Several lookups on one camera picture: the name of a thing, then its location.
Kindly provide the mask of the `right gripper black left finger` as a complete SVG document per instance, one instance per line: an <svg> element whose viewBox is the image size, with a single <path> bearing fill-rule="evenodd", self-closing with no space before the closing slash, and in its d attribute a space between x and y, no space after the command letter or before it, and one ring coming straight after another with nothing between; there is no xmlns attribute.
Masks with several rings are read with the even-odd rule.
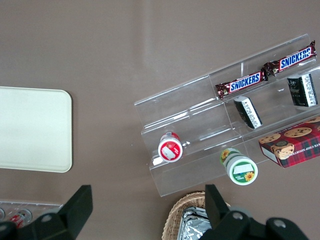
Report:
<svg viewBox="0 0 320 240"><path fill-rule="evenodd" d="M82 185L58 212L17 230L18 240L75 240L93 211L92 187Z"/></svg>

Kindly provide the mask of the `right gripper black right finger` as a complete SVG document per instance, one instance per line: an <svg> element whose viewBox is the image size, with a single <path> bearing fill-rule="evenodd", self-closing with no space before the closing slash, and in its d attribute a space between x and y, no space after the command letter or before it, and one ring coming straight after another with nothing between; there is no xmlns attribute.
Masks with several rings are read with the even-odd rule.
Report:
<svg viewBox="0 0 320 240"><path fill-rule="evenodd" d="M264 240L265 226L242 210L231 210L214 184L205 186L205 211L211 228L206 240Z"/></svg>

